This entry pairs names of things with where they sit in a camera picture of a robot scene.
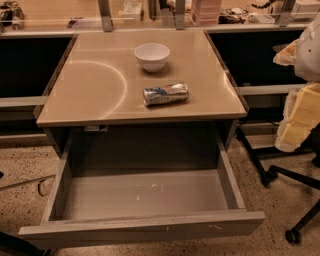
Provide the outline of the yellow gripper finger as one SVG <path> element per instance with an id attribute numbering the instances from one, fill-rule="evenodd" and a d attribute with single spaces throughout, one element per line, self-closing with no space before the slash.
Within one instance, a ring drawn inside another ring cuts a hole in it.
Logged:
<path id="1" fill-rule="evenodd" d="M 282 66 L 294 65 L 297 42 L 298 40 L 294 40 L 289 44 L 273 46 L 273 50 L 276 52 L 273 62 Z"/>
<path id="2" fill-rule="evenodd" d="M 308 83 L 300 90 L 290 90 L 277 130 L 276 148 L 283 152 L 295 151 L 319 123 L 320 84 Z"/>

